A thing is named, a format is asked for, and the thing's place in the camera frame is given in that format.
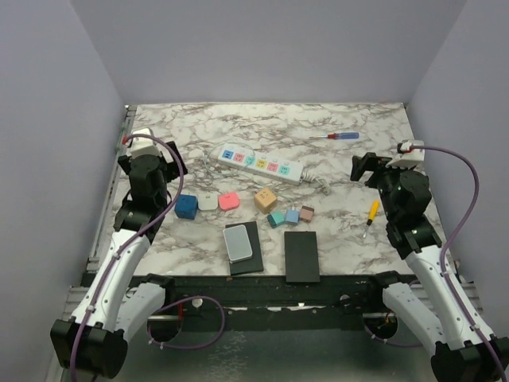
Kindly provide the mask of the white power strip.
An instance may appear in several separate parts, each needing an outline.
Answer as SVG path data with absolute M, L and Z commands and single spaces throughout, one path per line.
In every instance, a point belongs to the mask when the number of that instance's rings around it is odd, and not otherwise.
M 259 152 L 249 146 L 235 143 L 224 143 L 217 160 L 220 164 L 232 169 L 291 185 L 301 183 L 304 171 L 304 166 L 300 162 Z

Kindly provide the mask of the dusty pink USB charger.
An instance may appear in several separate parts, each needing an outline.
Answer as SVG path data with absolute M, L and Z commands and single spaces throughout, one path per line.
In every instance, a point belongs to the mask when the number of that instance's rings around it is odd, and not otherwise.
M 299 219 L 306 223 L 310 223 L 314 217 L 315 210 L 309 206 L 302 206 L 299 214 Z

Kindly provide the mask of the light blue USB charger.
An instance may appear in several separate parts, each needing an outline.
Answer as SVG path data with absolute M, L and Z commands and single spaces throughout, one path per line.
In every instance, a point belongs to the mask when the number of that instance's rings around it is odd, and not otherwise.
M 290 225 L 297 225 L 300 220 L 300 212 L 296 209 L 287 209 L 285 222 Z

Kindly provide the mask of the blue cube socket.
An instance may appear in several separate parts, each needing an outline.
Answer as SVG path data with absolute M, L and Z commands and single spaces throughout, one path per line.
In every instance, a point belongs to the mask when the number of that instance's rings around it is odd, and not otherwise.
M 193 195 L 181 194 L 174 206 L 174 212 L 180 219 L 195 220 L 197 210 L 198 200 Z

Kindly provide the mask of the beige cube socket adapter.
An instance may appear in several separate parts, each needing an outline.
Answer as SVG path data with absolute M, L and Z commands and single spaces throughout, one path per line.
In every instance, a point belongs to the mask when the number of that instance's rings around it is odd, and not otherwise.
M 262 213 L 270 213 L 278 202 L 275 193 L 269 188 L 260 189 L 254 195 L 254 206 Z

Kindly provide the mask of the pink plug adapter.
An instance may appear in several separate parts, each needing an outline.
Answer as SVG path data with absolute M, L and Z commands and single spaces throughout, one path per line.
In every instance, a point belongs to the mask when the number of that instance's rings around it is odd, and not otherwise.
M 240 199 L 236 192 L 224 193 L 218 196 L 218 203 L 222 211 L 230 211 L 239 207 Z

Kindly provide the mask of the teal USB charger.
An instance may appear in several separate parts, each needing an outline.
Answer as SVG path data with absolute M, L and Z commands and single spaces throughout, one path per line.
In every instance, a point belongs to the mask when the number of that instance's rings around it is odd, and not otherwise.
M 267 216 L 267 220 L 272 228 L 277 228 L 285 223 L 285 215 L 280 212 L 272 212 Z

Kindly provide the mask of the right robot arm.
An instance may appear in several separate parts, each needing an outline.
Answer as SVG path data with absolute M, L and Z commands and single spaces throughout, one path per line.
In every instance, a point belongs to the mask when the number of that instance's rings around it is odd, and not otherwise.
M 352 159 L 351 180 L 371 172 L 365 185 L 379 192 L 390 244 L 431 305 L 416 297 L 396 272 L 375 275 L 365 301 L 375 311 L 388 308 L 407 325 L 429 354 L 436 380 L 505 381 L 508 339 L 497 337 L 470 302 L 425 215 L 432 199 L 429 179 L 415 169 L 423 157 L 415 150 L 395 159 L 375 153 Z

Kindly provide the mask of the white folding plug adapter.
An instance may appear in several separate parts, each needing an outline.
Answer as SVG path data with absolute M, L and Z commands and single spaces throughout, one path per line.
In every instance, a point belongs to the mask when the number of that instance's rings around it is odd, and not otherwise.
M 218 196 L 214 193 L 202 193 L 197 196 L 200 211 L 214 211 L 218 208 Z

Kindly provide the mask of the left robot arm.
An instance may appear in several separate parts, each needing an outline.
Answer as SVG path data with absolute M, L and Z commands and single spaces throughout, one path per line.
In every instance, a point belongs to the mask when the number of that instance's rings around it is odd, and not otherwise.
M 128 298 L 140 260 L 152 245 L 165 215 L 176 204 L 167 185 L 183 181 L 188 170 L 175 142 L 148 134 L 126 137 L 130 153 L 118 164 L 130 182 L 115 216 L 109 249 L 83 299 L 66 320 L 57 319 L 50 337 L 71 380 L 78 372 L 112 379 L 126 359 L 128 344 L 148 317 L 167 314 L 176 302 L 175 282 L 147 275 Z

